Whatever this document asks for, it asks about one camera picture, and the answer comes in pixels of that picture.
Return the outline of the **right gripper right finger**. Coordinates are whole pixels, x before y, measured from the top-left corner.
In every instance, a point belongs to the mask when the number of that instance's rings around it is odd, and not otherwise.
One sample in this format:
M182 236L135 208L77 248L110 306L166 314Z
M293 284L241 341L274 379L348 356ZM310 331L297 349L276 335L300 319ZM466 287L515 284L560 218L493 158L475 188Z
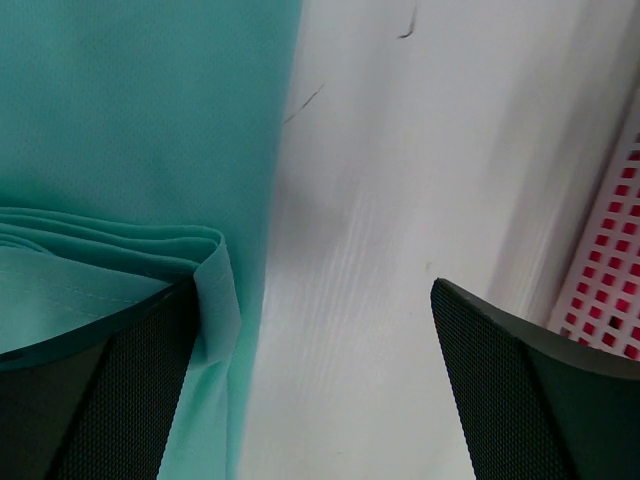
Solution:
M636 479L639 363L438 278L431 310L478 479Z

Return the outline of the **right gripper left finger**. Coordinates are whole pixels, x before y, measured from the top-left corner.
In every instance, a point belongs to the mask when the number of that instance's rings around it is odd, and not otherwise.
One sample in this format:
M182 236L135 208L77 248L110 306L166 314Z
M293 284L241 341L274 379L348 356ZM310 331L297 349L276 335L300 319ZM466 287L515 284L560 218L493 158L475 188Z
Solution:
M2 478L156 478L199 318L187 279L2 354Z

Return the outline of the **teal t shirt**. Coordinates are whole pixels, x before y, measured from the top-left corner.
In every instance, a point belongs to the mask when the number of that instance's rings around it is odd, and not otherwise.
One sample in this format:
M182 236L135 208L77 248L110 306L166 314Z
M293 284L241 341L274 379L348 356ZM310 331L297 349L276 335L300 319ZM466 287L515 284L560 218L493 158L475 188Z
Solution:
M300 11L1 5L1 348L192 278L202 326L163 479L237 473Z

